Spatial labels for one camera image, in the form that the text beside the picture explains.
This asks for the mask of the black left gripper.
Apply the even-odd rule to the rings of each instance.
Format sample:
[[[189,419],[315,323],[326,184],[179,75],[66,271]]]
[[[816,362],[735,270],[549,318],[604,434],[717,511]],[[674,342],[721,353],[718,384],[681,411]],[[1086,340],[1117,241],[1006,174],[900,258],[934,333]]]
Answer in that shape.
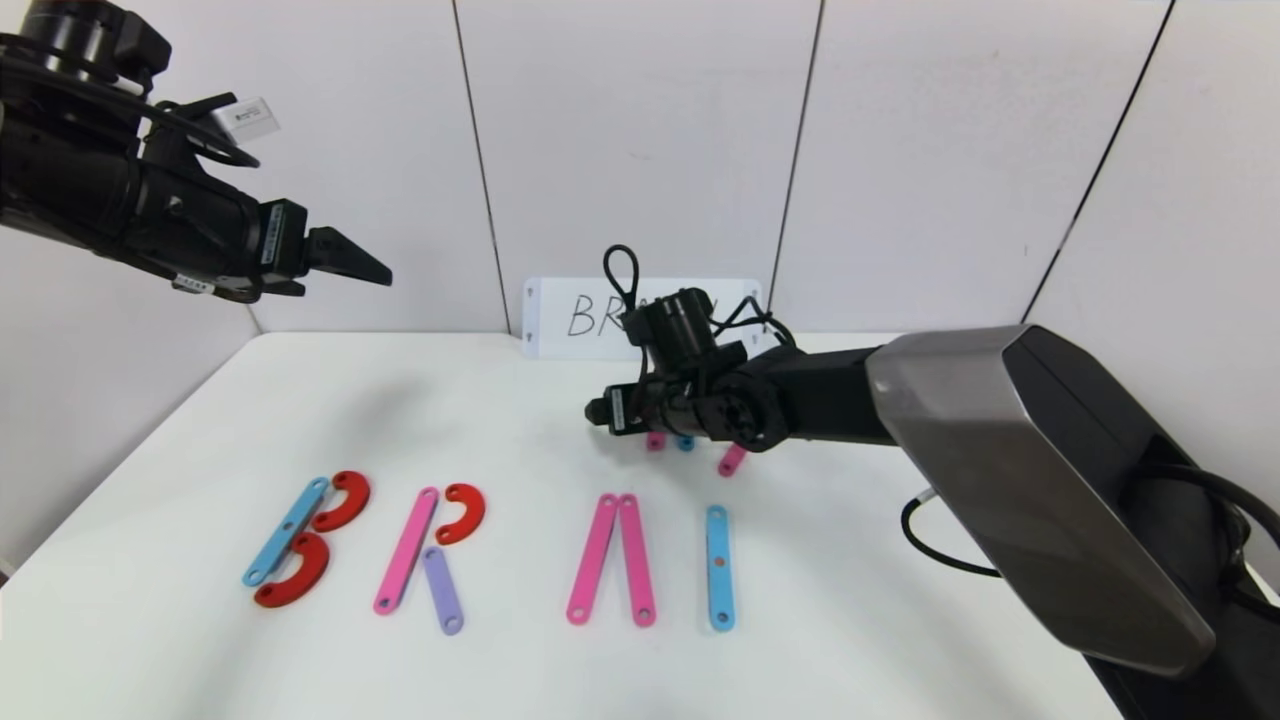
[[[305,237],[307,213],[296,202],[260,202],[198,161],[178,168],[143,161],[140,169],[129,252],[178,290],[255,304],[264,293],[305,296],[296,278],[306,269],[384,287],[394,282],[389,266],[338,229],[316,227]]]

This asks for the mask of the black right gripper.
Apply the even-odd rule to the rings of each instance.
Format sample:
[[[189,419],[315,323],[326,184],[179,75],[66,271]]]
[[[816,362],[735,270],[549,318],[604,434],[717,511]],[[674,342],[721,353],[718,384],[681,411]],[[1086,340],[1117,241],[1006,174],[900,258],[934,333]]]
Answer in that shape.
[[[603,397],[586,404],[584,416],[590,424],[604,424],[613,436],[672,433],[666,414],[678,391],[677,384],[668,382],[609,386]]]

